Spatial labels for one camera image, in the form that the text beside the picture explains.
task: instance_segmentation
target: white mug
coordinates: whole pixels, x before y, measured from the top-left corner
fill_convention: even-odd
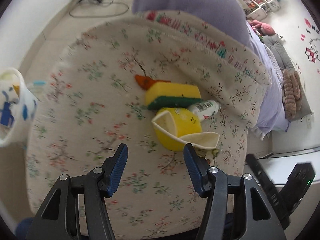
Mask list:
[[[19,98],[9,99],[9,92],[12,91],[10,82],[1,79],[4,75],[16,76],[19,80]],[[0,72],[0,96],[5,101],[0,106],[0,123],[10,129],[4,136],[0,136],[0,147],[6,147],[12,142],[26,142],[29,129],[35,116],[38,99],[27,89],[21,73],[15,68],[7,68]]]

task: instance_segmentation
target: plastic bottle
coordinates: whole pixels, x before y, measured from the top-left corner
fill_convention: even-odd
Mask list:
[[[27,85],[27,89],[39,100],[42,96],[45,84],[46,82],[42,80],[33,81]]]
[[[221,108],[221,105],[214,101],[208,100],[197,103],[188,107],[188,110],[198,116],[200,122],[208,119],[210,116],[215,115]]]

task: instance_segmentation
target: floral fabric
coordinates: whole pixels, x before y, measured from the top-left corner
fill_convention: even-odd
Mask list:
[[[220,134],[215,166],[242,174],[247,131],[270,85],[264,65],[246,47],[189,14],[152,13],[170,17],[171,25],[179,22],[187,33],[144,19],[150,12],[123,18],[83,33],[52,69],[28,143],[34,212],[60,174],[85,174],[126,143],[129,157],[118,191],[106,199],[116,238],[155,238],[200,225],[206,200],[193,190],[182,152],[158,142],[151,124],[155,112],[144,105],[135,74],[194,84],[203,100],[219,101],[221,110],[202,128]],[[85,233],[81,199],[79,214]]]

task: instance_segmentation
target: pillow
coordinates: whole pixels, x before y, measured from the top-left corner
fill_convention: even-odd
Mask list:
[[[295,70],[290,57],[277,34],[273,36],[263,36],[263,42],[272,51],[281,71],[286,68],[290,73],[292,73]]]
[[[272,66],[273,66],[273,69],[275,70],[276,72],[276,75],[277,75],[277,78],[279,80],[279,83],[280,83],[280,86],[281,88],[283,87],[283,76],[282,76],[282,71],[276,61],[276,58],[275,56],[273,55],[273,53],[271,52],[271,50],[266,46],[264,45],[266,51],[267,51],[267,54],[268,54],[268,57],[272,63]]]
[[[149,10],[187,12],[252,49],[246,17],[237,0],[133,0],[133,13]]]

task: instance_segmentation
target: orange pepper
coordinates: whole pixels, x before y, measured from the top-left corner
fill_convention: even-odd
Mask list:
[[[145,76],[140,76],[140,75],[135,75],[134,78],[137,81],[138,85],[144,90],[148,90],[154,83],[157,83],[157,82],[171,83],[171,81],[154,80],[154,79],[152,79],[150,77],[145,77]]]

